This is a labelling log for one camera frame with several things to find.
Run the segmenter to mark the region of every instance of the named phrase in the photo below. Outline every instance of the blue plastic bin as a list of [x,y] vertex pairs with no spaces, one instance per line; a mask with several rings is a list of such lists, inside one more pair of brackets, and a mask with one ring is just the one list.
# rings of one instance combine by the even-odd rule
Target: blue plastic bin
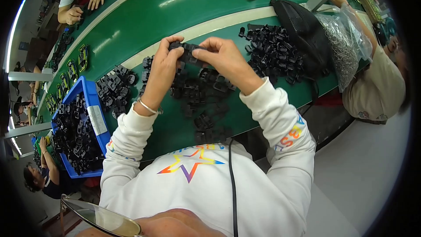
[[[76,81],[76,83],[73,85],[73,87],[70,89],[69,93],[66,95],[66,97],[63,99],[63,104],[70,104],[74,99],[76,99],[76,96],[83,91],[85,95],[85,102],[86,106],[95,106],[98,105],[99,108],[101,108],[101,104],[99,103],[98,94],[96,92],[96,85],[95,82],[87,81],[84,76],[80,76],[79,79]],[[55,116],[57,114],[57,111],[55,111],[53,115],[53,119],[55,119]],[[105,122],[104,115],[101,110],[102,118]],[[51,122],[51,126],[53,128],[53,134],[55,134],[55,130],[57,130],[57,126]],[[96,139],[98,140],[99,146],[101,147],[102,153],[105,156],[105,153],[107,152],[106,144],[110,141],[111,135],[109,134],[108,127],[107,131],[105,133],[102,133],[100,135],[96,136]],[[69,173],[69,176],[71,178],[88,178],[88,177],[99,177],[102,175],[102,169],[98,169],[96,171],[86,171],[82,172],[80,175],[78,175],[75,171],[75,169],[71,166],[69,161],[67,160],[67,157],[65,154],[60,154],[61,159],[63,160],[64,167],[66,168],[67,172]]]

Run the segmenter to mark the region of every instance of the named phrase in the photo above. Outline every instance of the black mesh bag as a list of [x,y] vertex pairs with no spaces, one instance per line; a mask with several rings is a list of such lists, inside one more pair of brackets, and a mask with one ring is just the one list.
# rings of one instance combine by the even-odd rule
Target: black mesh bag
[[304,75],[312,81],[312,99],[318,98],[316,80],[333,71],[332,47],[319,20],[304,7],[288,0],[271,0],[279,22],[303,57]]

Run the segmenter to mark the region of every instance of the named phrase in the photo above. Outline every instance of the green workbench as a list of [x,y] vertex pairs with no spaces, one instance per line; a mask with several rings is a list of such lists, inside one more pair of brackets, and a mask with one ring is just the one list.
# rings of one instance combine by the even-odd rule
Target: green workbench
[[[307,0],[291,1],[302,3]],[[101,10],[104,10],[107,4],[112,3],[111,0],[105,0],[105,2],[106,5],[101,6]],[[267,7],[269,2],[270,0],[127,0],[99,22],[81,41],[80,44],[90,45],[90,58],[88,70],[80,73],[80,75],[84,75],[87,80],[97,81],[111,71],[115,65],[121,64],[165,36],[227,14]],[[95,11],[89,16],[77,33],[80,33],[87,26],[89,18],[93,20],[94,15],[98,15],[98,13]],[[276,17],[263,18],[248,23],[279,25]],[[241,27],[247,27],[247,23],[219,29],[190,40],[189,43],[199,44],[209,36],[229,38],[234,40],[246,60],[249,60],[244,50],[247,41],[238,37]],[[77,60],[78,54],[77,47],[71,52],[69,59]],[[142,66],[139,65],[133,70],[140,75]],[[56,92],[55,86],[60,82],[59,76],[66,71],[67,66],[65,65],[59,69],[48,90],[49,93]],[[197,68],[189,67],[189,76],[197,75],[198,71]],[[322,95],[337,87],[336,76],[331,73],[329,76],[320,79],[318,85],[319,93]],[[131,88],[133,100],[137,97],[140,87],[141,83],[139,82]],[[290,86],[281,78],[276,87],[285,89],[289,94],[289,102],[297,108],[311,101],[310,86],[307,82]],[[243,133],[258,126],[258,123],[252,120],[249,109],[239,100],[238,94],[239,90],[226,99],[231,110],[218,123],[218,125],[230,127],[234,134]],[[193,126],[195,116],[184,118],[181,111],[181,101],[177,101],[169,95],[164,98],[162,107],[165,113],[159,116],[154,124],[154,132],[145,148],[144,160],[150,160],[170,151],[196,144]],[[42,106],[39,114],[43,115],[44,122],[51,120],[51,115],[45,105]],[[110,113],[107,113],[105,117],[108,129],[112,133],[117,127],[117,121],[112,118]]]

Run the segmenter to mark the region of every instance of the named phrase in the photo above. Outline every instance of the beige shirt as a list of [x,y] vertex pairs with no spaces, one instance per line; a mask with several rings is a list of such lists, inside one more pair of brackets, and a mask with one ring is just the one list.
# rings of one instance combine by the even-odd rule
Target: beige shirt
[[344,107],[353,117],[372,121],[394,116],[404,98],[405,81],[381,46],[377,46],[370,68],[342,94]]

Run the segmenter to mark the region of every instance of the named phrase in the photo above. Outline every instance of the cuff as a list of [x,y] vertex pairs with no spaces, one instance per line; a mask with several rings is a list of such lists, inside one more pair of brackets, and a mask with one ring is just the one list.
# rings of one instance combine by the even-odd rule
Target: cuff
[[132,103],[129,113],[120,116],[123,119],[124,126],[136,131],[149,130],[158,114],[151,115],[150,117],[140,115],[133,110],[135,103],[137,102]]
[[276,92],[269,77],[263,78],[264,83],[261,87],[257,88],[250,95],[245,96],[243,93],[239,94],[240,100],[253,112],[260,111],[270,101],[273,100],[273,95]]

